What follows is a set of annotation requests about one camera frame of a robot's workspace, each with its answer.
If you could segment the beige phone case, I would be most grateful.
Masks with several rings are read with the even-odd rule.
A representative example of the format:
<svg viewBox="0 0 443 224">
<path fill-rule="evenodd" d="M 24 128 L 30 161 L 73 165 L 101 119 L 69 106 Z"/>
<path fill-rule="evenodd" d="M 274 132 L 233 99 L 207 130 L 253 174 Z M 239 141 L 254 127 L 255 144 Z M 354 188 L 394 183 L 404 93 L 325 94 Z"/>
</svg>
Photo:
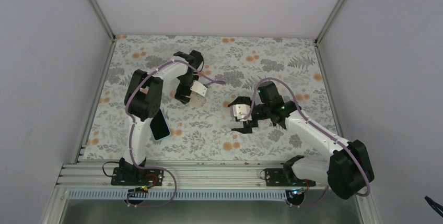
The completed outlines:
<svg viewBox="0 0 443 224">
<path fill-rule="evenodd" d="M 205 98 L 201 97 L 199 94 L 192 92 L 190 95 L 190 101 L 188 103 L 189 106 L 193 108 L 199 108 L 205 102 Z"/>
</svg>

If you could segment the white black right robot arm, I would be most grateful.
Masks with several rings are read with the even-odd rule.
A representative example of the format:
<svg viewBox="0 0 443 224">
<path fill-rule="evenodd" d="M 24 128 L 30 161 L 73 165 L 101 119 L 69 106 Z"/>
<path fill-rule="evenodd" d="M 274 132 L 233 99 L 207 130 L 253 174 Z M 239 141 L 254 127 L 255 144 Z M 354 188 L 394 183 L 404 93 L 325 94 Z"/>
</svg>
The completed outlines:
<svg viewBox="0 0 443 224">
<path fill-rule="evenodd" d="M 273 126 L 278 125 L 307 141 L 324 159 L 292 157 L 283 164 L 278 176 L 271 177 L 268 185 L 295 186 L 313 181 L 330 188 L 342 199 L 368 196 L 375 175 L 365 144 L 360 140 L 351 142 L 319 125 L 301 109 L 296 98 L 285 101 L 275 84 L 279 81 L 264 78 L 251 97 L 238 96 L 229 104 L 231 116 L 243 123 L 236 132 L 251 134 L 259 121 L 270 120 Z"/>
</svg>

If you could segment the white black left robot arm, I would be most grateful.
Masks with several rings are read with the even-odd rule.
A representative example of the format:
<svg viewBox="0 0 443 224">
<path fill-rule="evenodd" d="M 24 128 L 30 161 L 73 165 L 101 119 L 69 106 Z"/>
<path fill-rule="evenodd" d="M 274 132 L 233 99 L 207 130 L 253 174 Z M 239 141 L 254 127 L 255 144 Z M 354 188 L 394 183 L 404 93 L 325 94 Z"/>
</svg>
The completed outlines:
<svg viewBox="0 0 443 224">
<path fill-rule="evenodd" d="M 200 81 L 198 71 L 204 65 L 201 52 L 189 54 L 176 52 L 173 59 L 161 64 L 151 72 L 134 71 L 124 98 L 125 112 L 129 117 L 129 140 L 123 155 L 131 164 L 124 177 L 133 185 L 142 183 L 145 170 L 141 167 L 146 160 L 144 142 L 149 136 L 162 140 L 170 136 L 169 126 L 161 111 L 164 84 L 177 80 L 174 98 L 183 104 L 191 101 L 191 95 L 204 97 L 207 92 Z"/>
</svg>

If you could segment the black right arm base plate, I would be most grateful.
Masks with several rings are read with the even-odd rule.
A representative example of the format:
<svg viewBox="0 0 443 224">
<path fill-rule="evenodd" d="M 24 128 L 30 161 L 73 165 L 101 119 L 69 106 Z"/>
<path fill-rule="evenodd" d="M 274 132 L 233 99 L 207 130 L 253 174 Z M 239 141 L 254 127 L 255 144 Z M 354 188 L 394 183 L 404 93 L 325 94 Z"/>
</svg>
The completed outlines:
<svg viewBox="0 0 443 224">
<path fill-rule="evenodd" d="M 278 168 L 266 168 L 263 170 L 267 187 L 306 187 L 306 186 L 316 186 L 315 181 L 301 180 L 301 179 L 288 179 L 283 169 Z"/>
</svg>

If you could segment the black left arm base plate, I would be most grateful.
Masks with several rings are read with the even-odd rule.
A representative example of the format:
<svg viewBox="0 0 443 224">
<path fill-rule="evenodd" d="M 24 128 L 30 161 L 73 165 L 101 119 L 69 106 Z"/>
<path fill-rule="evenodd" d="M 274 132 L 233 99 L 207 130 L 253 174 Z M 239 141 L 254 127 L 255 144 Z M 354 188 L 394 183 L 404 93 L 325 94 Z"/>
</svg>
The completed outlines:
<svg viewBox="0 0 443 224">
<path fill-rule="evenodd" d="M 111 185 L 121 186 L 162 186 L 164 171 L 159 169 L 140 170 L 114 168 Z"/>
</svg>

